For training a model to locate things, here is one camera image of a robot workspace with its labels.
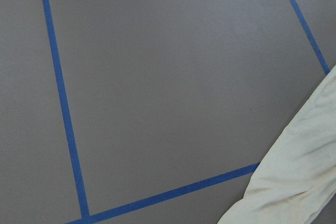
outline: blue tape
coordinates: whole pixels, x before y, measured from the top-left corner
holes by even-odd
[[[307,37],[310,41],[311,46],[313,47],[313,49],[315,51],[315,54],[316,54],[321,66],[323,68],[323,71],[324,71],[325,75],[329,74],[330,69],[328,67],[328,64],[326,63],[326,61],[325,61],[325,59],[324,59],[324,57],[321,53],[321,50],[320,50],[319,46],[317,45],[317,43],[315,41],[315,38],[314,38],[314,36],[313,36],[305,18],[304,18],[303,14],[300,10],[300,7],[299,7],[298,3],[296,2],[296,0],[289,0],[289,1],[290,1],[290,4],[292,5],[296,15],[298,16],[303,29],[306,32],[306,35],[307,35]]]
[[[192,193],[194,191],[201,190],[209,186],[213,186],[213,185],[216,185],[216,184],[219,184],[219,183],[222,183],[222,182],[234,179],[234,178],[238,178],[238,177],[253,173],[257,169],[258,165],[259,163],[249,165],[249,166],[237,169],[237,170],[233,170],[228,173],[224,173],[224,174],[221,174],[221,175],[218,175],[212,178],[208,178],[208,179],[205,179],[205,180],[202,180],[202,181],[199,181],[199,182],[187,185],[187,186],[183,186],[183,187],[171,190],[171,191],[167,191],[162,194],[158,194],[158,195],[146,198],[146,199],[141,199],[133,203],[123,205],[121,207],[113,208],[113,209],[101,212],[99,214],[92,215],[84,221],[87,221],[87,223],[97,223],[99,221],[107,220],[107,219],[110,219],[110,218],[113,218],[119,215],[124,215],[124,214],[127,214],[128,212],[139,210],[141,208],[145,208],[145,207],[148,207],[148,206],[151,206],[151,205],[154,205],[154,204],[157,204],[157,203],[169,200],[169,199],[173,199],[181,195]],[[80,219],[80,220],[69,222],[67,224],[83,224],[83,223],[84,223],[83,220]]]
[[[71,122],[71,117],[70,117],[68,99],[67,99],[67,94],[65,90],[63,74],[62,74],[62,69],[61,69],[61,63],[60,63],[59,54],[58,54],[54,23],[52,21],[50,2],[49,0],[42,0],[42,1],[43,1],[44,14],[45,14],[46,23],[47,23],[51,55],[53,58],[52,62],[54,64],[54,71],[55,71],[55,76],[56,76],[59,101],[61,104],[63,122],[64,122],[65,132],[67,136],[68,146],[69,146],[72,171],[75,177],[80,212],[81,212],[82,218],[86,218],[90,216],[90,213],[89,213],[89,207],[88,207],[86,193],[84,189],[82,172],[81,172],[80,164],[79,164],[79,158],[78,158],[76,142],[75,142],[75,135],[72,129],[72,122]]]

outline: blue stripe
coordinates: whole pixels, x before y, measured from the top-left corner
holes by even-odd
[[[258,167],[259,163],[257,164],[253,164],[253,165],[249,165],[237,170],[233,170],[232,172],[228,172],[228,173],[224,173],[212,178],[208,178],[187,186],[183,186],[171,191],[167,191],[165,193],[162,194],[158,194],[146,199],[142,199],[142,200],[138,200],[135,201],[133,203],[127,204],[127,205],[123,205],[121,207],[117,207],[117,208],[113,208],[104,212],[101,212],[99,214],[95,214],[90,216],[88,219],[86,219],[85,221],[87,221],[87,223],[97,223],[99,221],[103,221],[103,220],[107,220],[119,215],[124,215],[127,214],[128,212],[132,212],[141,208],[145,208],[169,199],[173,199],[176,197],[179,197],[181,195],[185,195],[188,193],[192,193],[194,191],[197,190],[201,190],[203,188],[209,187],[209,186],[213,186],[234,178],[238,178],[250,173],[253,173],[257,167]],[[83,220],[75,220],[72,222],[69,222],[68,224],[82,224]]]
[[[315,51],[315,54],[316,54],[318,60],[320,61],[320,64],[323,68],[323,71],[324,71],[325,75],[329,74],[330,69],[328,67],[328,64],[326,63],[326,61],[325,61],[325,59],[324,59],[324,57],[321,53],[321,50],[320,50],[319,46],[317,45],[311,30],[309,29],[309,26],[308,26],[308,24],[307,24],[307,22],[306,22],[306,20],[303,16],[301,10],[300,10],[300,7],[299,7],[298,3],[296,2],[296,0],[289,0],[289,1],[292,4],[292,7],[293,7],[294,11],[296,12],[296,15],[298,16],[298,18],[301,22],[301,25],[306,32],[306,35],[307,35],[307,37],[310,41],[310,44],[312,45],[312,47]]]
[[[80,164],[79,164],[79,158],[78,158],[76,142],[75,142],[75,135],[72,129],[67,94],[65,90],[61,63],[60,63],[59,54],[58,54],[54,24],[53,24],[52,16],[51,16],[50,3],[49,3],[49,0],[42,0],[42,1],[43,1],[44,14],[45,14],[46,23],[47,23],[51,55],[53,58],[52,62],[54,64],[56,83],[57,83],[59,100],[60,100],[61,109],[62,109],[64,127],[65,127],[65,132],[66,132],[68,146],[69,146],[72,171],[74,172],[74,177],[75,177],[80,212],[81,212],[82,218],[85,218],[85,217],[88,217],[90,213],[89,213],[89,207],[88,207],[86,193],[84,189],[82,172],[81,172]]]

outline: gray floor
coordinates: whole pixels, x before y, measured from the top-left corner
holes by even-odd
[[[334,66],[335,0],[297,2]],[[260,161],[324,77],[288,0],[50,3],[91,214]],[[41,0],[0,9],[0,214],[79,219]],[[102,223],[215,224],[249,176]]]

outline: wrinkled fabric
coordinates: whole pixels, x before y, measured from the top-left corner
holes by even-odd
[[[336,67],[254,172],[218,224],[308,224],[336,193]]]

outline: cream fabric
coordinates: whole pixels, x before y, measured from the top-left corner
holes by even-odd
[[[218,224],[308,224],[336,193],[336,67],[284,129]]]

